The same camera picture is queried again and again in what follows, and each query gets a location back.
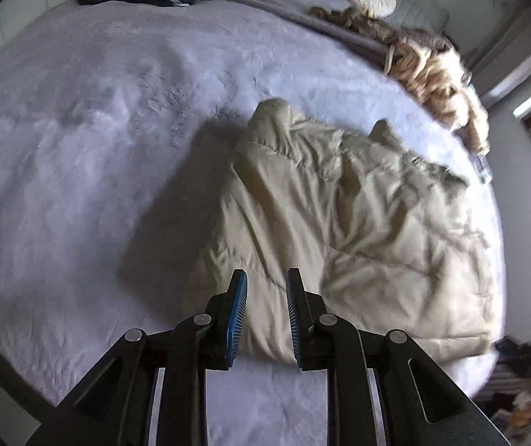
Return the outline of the beige quilted puffer jacket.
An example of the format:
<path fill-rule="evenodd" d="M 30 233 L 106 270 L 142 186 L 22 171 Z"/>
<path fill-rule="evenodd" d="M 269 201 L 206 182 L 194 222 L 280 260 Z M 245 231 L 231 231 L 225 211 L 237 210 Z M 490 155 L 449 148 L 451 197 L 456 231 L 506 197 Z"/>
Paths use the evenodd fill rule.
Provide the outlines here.
<path fill-rule="evenodd" d="M 294 359 L 286 277 L 356 327 L 410 334 L 435 361 L 488 351 L 499 285 L 472 188 L 408 151 L 384 121 L 368 135 L 261 102 L 240 137 L 184 307 L 201 309 L 236 269 L 248 296 L 241 349 Z"/>

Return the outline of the cream striped crumpled garment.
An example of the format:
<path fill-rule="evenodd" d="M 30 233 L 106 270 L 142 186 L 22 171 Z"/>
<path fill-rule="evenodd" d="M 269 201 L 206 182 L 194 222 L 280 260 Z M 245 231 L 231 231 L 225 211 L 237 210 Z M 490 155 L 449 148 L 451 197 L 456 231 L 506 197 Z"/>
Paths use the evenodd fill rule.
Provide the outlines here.
<path fill-rule="evenodd" d="M 488 113 L 471 84 L 472 74 L 448 38 L 422 28 L 392 26 L 358 7 L 327 11 L 314 6 L 309 14 L 385 44 L 384 73 L 446 129 L 461 131 L 471 153 L 488 154 Z"/>

